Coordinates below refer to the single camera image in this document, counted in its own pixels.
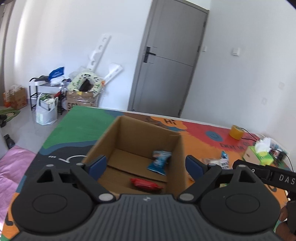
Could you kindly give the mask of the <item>person right hand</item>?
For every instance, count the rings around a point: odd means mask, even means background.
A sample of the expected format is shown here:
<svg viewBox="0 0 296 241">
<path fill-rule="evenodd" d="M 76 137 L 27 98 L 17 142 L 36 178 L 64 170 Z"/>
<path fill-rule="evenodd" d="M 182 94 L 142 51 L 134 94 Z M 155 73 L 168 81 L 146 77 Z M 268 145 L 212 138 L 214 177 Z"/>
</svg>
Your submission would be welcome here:
<svg viewBox="0 0 296 241">
<path fill-rule="evenodd" d="M 295 241 L 296 240 L 296 236 L 290 232 L 290 229 L 287 225 L 287 220 L 289 219 L 288 215 L 290 214 L 290 212 L 287 209 L 287 206 L 284 206 L 281 210 L 280 210 L 280 224 L 277 226 L 275 233 L 282 239 L 285 241 Z"/>
</svg>

